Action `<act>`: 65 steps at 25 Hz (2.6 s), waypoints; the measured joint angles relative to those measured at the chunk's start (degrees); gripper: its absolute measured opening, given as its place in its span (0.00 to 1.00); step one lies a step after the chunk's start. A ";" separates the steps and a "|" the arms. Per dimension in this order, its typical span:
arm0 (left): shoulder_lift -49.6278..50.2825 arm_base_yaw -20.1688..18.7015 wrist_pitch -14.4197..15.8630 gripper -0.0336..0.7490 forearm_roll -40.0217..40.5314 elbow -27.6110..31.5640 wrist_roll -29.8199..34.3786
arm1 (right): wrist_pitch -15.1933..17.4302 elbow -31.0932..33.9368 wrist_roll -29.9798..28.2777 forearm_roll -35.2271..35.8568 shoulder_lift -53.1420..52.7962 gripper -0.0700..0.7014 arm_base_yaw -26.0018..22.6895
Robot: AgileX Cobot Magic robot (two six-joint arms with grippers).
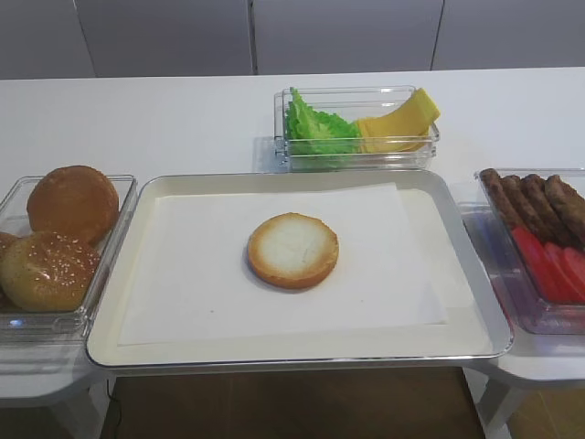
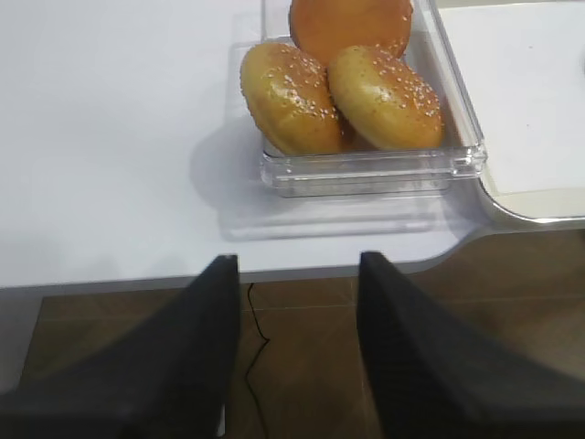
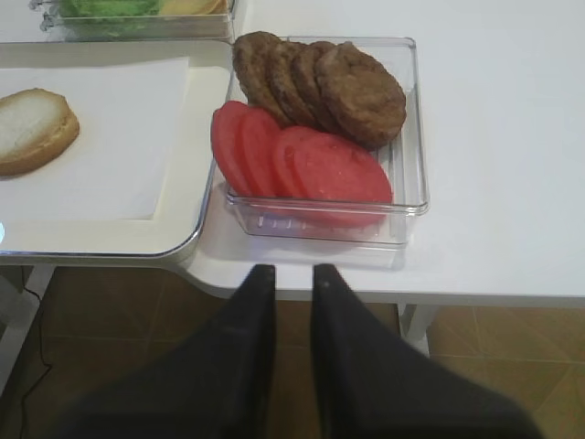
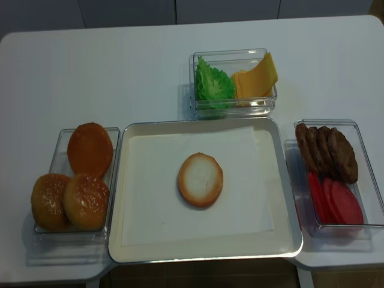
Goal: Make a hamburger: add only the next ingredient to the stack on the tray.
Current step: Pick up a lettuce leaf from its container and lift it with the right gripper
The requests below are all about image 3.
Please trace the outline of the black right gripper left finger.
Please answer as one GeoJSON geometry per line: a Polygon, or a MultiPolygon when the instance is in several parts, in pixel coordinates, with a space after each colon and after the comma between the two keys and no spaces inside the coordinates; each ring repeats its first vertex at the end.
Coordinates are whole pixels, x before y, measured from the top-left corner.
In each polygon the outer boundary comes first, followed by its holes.
{"type": "Polygon", "coordinates": [[[275,331],[275,269],[259,264],[198,331],[77,405],[58,435],[263,438],[275,331]]]}

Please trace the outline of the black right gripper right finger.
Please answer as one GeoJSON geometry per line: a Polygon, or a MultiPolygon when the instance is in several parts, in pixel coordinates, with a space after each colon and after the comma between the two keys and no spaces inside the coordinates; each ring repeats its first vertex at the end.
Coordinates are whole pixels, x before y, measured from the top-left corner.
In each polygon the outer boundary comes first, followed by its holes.
{"type": "Polygon", "coordinates": [[[325,438],[539,438],[500,393],[429,359],[385,327],[332,264],[314,267],[314,384],[325,438]]]}

